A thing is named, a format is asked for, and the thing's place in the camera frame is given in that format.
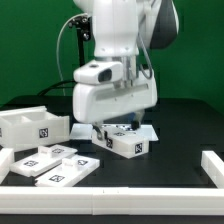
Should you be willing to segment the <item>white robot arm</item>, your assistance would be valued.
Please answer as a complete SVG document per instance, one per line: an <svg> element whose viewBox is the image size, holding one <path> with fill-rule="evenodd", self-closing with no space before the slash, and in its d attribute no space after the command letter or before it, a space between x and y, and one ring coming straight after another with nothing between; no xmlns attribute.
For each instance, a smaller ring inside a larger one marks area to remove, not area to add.
<svg viewBox="0 0 224 224"><path fill-rule="evenodd" d="M165 48L179 21L173 0L73 0L90 20L94 59L74 71L73 111L102 140L105 120L133 113L140 127L144 110L157 102L154 71L137 62L140 52Z"/></svg>

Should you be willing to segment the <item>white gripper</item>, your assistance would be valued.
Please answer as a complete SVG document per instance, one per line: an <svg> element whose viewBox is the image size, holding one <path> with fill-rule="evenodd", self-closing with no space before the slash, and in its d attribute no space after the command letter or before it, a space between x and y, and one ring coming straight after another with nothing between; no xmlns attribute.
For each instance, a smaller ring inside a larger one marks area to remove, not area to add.
<svg viewBox="0 0 224 224"><path fill-rule="evenodd" d="M97 139L103 140L101 122L134 113L131 128L137 130L145 111L157 102L157 88L154 79L139 80L130 88L115 89L113 84L85 85L77 84L73 93L73 113L81 123L93 123Z"/></svg>

